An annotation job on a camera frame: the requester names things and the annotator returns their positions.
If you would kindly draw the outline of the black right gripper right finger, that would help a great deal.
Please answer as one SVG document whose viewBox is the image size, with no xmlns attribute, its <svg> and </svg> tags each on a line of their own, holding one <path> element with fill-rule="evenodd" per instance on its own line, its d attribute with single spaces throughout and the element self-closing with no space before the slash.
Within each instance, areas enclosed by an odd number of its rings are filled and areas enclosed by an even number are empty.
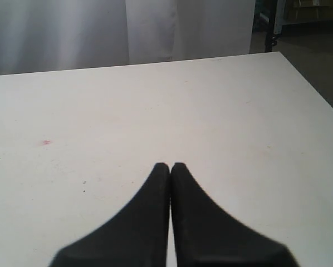
<svg viewBox="0 0 333 267">
<path fill-rule="evenodd" d="M 298 266 L 286 246 L 239 222 L 199 186 L 186 164 L 171 170 L 178 266 Z"/>
</svg>

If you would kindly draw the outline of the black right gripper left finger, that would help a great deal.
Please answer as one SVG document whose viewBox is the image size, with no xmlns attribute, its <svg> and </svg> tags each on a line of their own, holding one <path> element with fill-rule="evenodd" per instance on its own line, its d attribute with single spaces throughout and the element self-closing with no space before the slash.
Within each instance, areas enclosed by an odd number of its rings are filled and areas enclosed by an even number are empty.
<svg viewBox="0 0 333 267">
<path fill-rule="evenodd" d="M 135 196 L 108 222 L 62 248 L 51 266 L 166 266 L 170 171 L 154 165 Z"/>
</svg>

